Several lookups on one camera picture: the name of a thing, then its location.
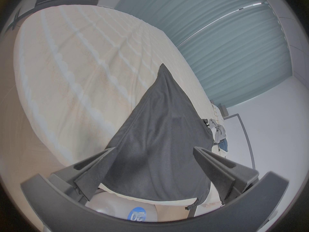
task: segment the wooden floor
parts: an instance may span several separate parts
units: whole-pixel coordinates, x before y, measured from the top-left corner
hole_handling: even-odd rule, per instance
[[[20,183],[37,173],[48,177],[63,166],[33,132],[18,98],[13,48],[22,22],[8,30],[0,42],[0,176],[13,203],[42,231],[43,224],[25,199]]]

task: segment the blue sticker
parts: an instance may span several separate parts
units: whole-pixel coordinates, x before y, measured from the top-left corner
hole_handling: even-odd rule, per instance
[[[142,207],[135,207],[128,215],[128,220],[144,222],[146,219],[146,211]]]

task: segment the bedsheet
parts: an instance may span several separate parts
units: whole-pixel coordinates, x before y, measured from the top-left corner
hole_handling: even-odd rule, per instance
[[[63,5],[31,15],[14,45],[21,105],[38,138],[65,166],[107,146],[164,63],[201,118],[214,109],[161,30],[113,9]]]

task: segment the curved black bar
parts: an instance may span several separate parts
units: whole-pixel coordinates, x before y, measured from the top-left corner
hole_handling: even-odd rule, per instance
[[[287,180],[268,172],[248,191],[215,211],[181,221],[149,223],[114,218],[93,211],[38,174],[21,184],[33,210],[54,232],[253,232],[265,224],[287,186]]]

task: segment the black fabric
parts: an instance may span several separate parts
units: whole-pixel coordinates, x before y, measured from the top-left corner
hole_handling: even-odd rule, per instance
[[[102,183],[116,193],[152,201],[205,201],[210,180],[193,156],[195,146],[211,151],[212,132],[162,64],[107,148],[118,156]]]

